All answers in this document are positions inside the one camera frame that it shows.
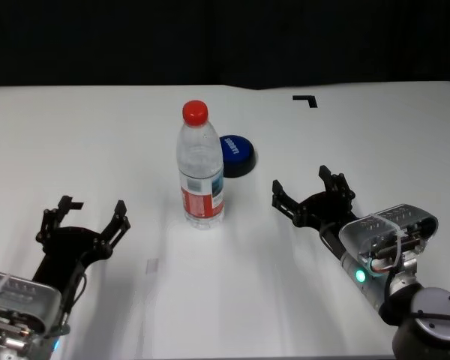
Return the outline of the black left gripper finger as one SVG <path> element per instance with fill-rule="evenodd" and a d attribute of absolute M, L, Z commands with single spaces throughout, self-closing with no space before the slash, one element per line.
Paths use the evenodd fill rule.
<path fill-rule="evenodd" d="M 35 237 L 36 241 L 44 245 L 47 239 L 51 239 L 53 233 L 60 227 L 61 222 L 72 208 L 73 197 L 64 195 L 55 208 L 45 209 L 40 230 Z"/>
<path fill-rule="evenodd" d="M 93 241 L 93 249 L 97 256 L 110 258 L 114 247 L 130 228 L 125 201 L 120 199 L 115 206 L 111 221 Z"/>

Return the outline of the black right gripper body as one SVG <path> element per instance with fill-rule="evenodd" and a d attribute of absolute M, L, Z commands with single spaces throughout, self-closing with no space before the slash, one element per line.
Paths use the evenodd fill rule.
<path fill-rule="evenodd" d="M 346 252 L 338 233 L 346 224 L 358 219 L 353 214 L 355 197 L 352 190 L 323 191 L 304 201 L 305 226 L 318 231 L 322 243 L 338 260 Z"/>

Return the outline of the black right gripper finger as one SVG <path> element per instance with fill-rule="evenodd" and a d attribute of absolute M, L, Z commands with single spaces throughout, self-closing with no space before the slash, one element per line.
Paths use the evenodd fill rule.
<path fill-rule="evenodd" d="M 303 206 L 287 195 L 278 180 L 272 182 L 271 205 L 289 218 L 294 226 L 305 224 Z"/>
<path fill-rule="evenodd" d="M 355 192 L 350 189 L 345 175 L 343 173 L 333 174 L 326 165 L 322 165 L 319 168 L 319 177 L 325 186 L 327 203 L 341 211 L 351 211 Z"/>

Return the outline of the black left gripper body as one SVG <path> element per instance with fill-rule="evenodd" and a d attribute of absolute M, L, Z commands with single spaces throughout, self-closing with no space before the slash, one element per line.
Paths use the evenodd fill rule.
<path fill-rule="evenodd" d="M 58 228 L 44 239 L 44 257 L 32 280 L 57 289 L 63 301 L 72 301 L 86 269 L 112 255 L 111 241 L 108 232 L 76 226 Z"/>

